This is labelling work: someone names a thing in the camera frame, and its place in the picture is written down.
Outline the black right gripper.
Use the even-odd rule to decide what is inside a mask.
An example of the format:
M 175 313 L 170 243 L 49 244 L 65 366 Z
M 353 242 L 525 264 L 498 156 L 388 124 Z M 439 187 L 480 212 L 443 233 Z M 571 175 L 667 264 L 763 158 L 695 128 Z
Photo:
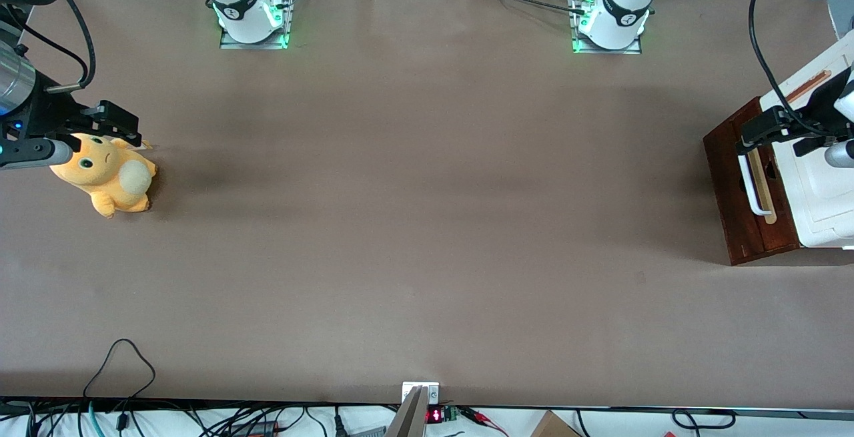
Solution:
M 139 119 L 114 102 L 100 101 L 100 131 L 91 118 L 82 113 L 85 106 L 69 93 L 50 94 L 55 85 L 49 76 L 37 71 L 30 76 L 2 76 L 2 139 L 55 138 L 58 134 L 103 134 L 140 147 L 143 138 Z

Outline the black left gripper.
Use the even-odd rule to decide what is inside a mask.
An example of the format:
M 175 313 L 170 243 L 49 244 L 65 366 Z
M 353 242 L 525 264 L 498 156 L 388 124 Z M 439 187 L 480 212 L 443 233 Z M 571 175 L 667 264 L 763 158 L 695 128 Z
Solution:
M 847 68 L 812 91 L 799 109 L 805 123 L 836 138 L 851 138 L 853 125 L 852 68 Z M 739 130 L 737 154 L 747 155 L 761 146 L 801 138 L 801 125 L 783 107 L 771 107 L 744 122 Z

